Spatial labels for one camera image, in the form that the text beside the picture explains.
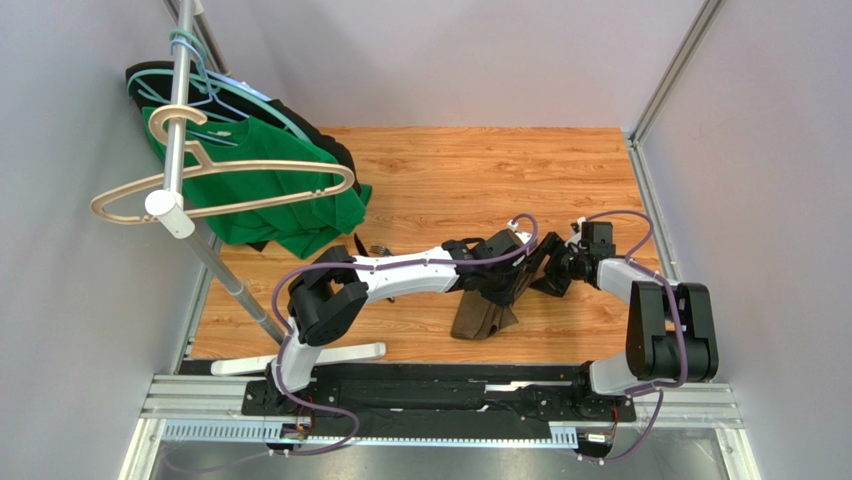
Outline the brown cloth napkin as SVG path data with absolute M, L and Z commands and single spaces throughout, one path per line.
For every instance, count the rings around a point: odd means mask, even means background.
M 529 272 L 527 264 L 526 271 L 529 278 L 524 282 L 525 288 L 515 303 L 532 282 L 534 274 Z M 499 307 L 483 299 L 478 293 L 464 291 L 450 329 L 451 337 L 468 341 L 493 337 L 501 330 L 518 323 L 512 311 L 515 303 L 509 307 Z

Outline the silver fork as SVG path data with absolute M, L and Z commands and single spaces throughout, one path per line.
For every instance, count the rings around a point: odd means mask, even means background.
M 392 256 L 391 250 L 383 245 L 373 245 L 369 248 L 369 252 L 381 257 Z

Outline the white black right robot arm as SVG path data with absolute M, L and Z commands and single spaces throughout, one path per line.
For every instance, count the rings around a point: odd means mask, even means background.
M 624 349 L 588 361 L 572 381 L 575 400 L 630 399 L 663 388 L 715 378 L 719 353 L 709 289 L 673 281 L 616 252 L 609 222 L 582 221 L 569 239 L 548 233 L 528 271 L 533 290 L 562 297 L 582 281 L 628 307 Z

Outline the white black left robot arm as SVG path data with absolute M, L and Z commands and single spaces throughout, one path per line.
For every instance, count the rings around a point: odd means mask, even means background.
M 270 363 L 276 389 L 289 393 L 304 389 L 323 348 L 342 338 L 360 311 L 379 300 L 474 291 L 508 304 L 536 243 L 535 233 L 509 227 L 475 245 L 447 241 L 408 255 L 364 257 L 341 246 L 330 248 L 279 283 L 288 301 L 284 310 L 274 311 L 286 329 Z

